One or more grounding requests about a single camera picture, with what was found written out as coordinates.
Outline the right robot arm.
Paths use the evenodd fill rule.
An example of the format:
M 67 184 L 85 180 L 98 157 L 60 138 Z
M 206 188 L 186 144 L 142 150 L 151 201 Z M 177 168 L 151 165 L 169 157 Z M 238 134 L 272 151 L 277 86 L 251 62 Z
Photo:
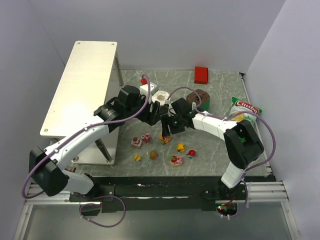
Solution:
M 174 101 L 171 106 L 174 114 L 170 114 L 168 104 L 158 110 L 162 135 L 168 137 L 192 128 L 223 140 L 230 163 L 221 181 L 229 189 L 236 187 L 246 168 L 264 152 L 264 146 L 251 123 L 248 120 L 237 122 L 215 118 L 207 111 L 192 109 L 183 98 Z

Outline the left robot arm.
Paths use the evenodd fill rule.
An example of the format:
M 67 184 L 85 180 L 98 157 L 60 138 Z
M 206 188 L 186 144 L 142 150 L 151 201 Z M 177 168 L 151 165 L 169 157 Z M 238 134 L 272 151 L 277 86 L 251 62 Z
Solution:
M 81 130 L 45 149 L 36 147 L 31 150 L 28 177 L 49 197 L 61 191 L 95 194 L 98 185 L 90 174 L 69 172 L 65 170 L 66 167 L 88 146 L 112 133 L 126 121 L 137 118 L 150 126 L 156 124 L 160 120 L 160 105 L 151 99 L 157 91 L 158 88 L 152 82 L 139 88 L 124 86 L 117 97 L 94 111 Z

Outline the pink red mushroom toy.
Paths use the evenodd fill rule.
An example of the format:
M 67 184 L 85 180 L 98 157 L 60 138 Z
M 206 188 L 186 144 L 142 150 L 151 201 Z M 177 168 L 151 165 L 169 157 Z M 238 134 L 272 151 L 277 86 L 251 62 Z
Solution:
M 149 132 L 145 132 L 142 136 L 141 139 L 143 142 L 148 143 L 151 141 L 151 135 Z

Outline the strawberry cake toy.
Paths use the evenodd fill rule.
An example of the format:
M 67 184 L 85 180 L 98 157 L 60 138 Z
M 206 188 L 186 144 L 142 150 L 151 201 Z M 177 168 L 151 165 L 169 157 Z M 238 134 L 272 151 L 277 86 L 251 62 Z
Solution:
M 134 147 L 134 148 L 137 148 L 137 149 L 140 149 L 141 146 L 142 146 L 142 143 L 143 141 L 138 138 L 138 137 L 134 137 L 132 140 L 131 140 L 131 146 Z

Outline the yellow pink lion toy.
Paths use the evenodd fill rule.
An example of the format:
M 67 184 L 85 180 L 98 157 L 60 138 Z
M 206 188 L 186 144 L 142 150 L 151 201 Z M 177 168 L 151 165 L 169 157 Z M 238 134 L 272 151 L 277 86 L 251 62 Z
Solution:
M 162 134 L 160 134 L 159 138 L 162 145 L 165 145 L 171 141 L 171 136 L 162 136 Z

